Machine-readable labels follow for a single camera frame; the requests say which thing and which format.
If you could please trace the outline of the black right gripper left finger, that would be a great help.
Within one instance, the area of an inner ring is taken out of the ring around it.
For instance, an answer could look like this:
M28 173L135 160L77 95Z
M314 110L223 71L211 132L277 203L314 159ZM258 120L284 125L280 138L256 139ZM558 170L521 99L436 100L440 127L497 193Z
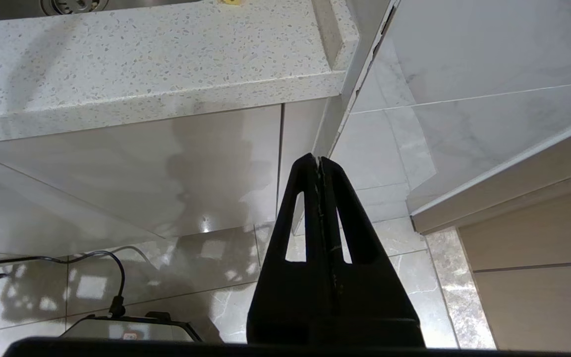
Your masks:
M306 259L286 258L295 204L304 199ZM313 154L294 161L247 317L249 344L307 344L329 315L329 269L320 217L319 166Z

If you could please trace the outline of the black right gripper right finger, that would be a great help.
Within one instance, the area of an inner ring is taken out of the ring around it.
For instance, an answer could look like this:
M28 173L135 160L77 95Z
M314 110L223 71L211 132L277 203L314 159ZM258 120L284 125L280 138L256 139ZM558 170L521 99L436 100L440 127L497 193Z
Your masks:
M421 323L345 171L320 159L331 314L340 341L423 348Z

